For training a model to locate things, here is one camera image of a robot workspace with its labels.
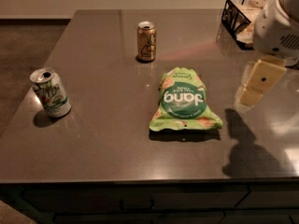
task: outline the snack bag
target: snack bag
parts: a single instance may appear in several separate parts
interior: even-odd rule
[[[222,120],[206,104],[204,83],[192,69],[175,68],[163,75],[159,108],[149,123],[151,130],[210,130],[222,126]]]

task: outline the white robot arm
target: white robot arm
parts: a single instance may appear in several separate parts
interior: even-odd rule
[[[255,21],[253,47],[292,65],[299,59],[299,0],[271,0]]]
[[[244,71],[235,109],[250,111],[299,60],[299,0],[271,0],[254,23],[253,47],[264,54]]]

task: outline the cabinet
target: cabinet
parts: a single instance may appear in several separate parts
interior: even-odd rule
[[[299,214],[291,215],[291,219],[293,224],[299,224]]]
[[[246,210],[227,211],[220,224],[292,224],[287,211]]]
[[[107,214],[234,208],[246,185],[115,186],[26,189],[23,199],[42,212]]]
[[[57,216],[57,224],[217,224],[223,212]]]
[[[298,184],[249,185],[249,196],[238,208],[297,208]]]

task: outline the silver can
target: silver can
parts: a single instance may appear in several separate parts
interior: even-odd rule
[[[32,89],[48,116],[59,118],[70,111],[71,104],[66,96],[64,85],[52,68],[45,67],[34,71],[30,80],[33,83]]]
[[[142,21],[138,24],[137,43],[138,58],[144,62],[156,59],[157,29],[155,23]]]

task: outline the floor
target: floor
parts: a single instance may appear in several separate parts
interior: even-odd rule
[[[68,21],[0,20],[0,137],[30,89]],[[36,224],[0,201],[0,224]]]

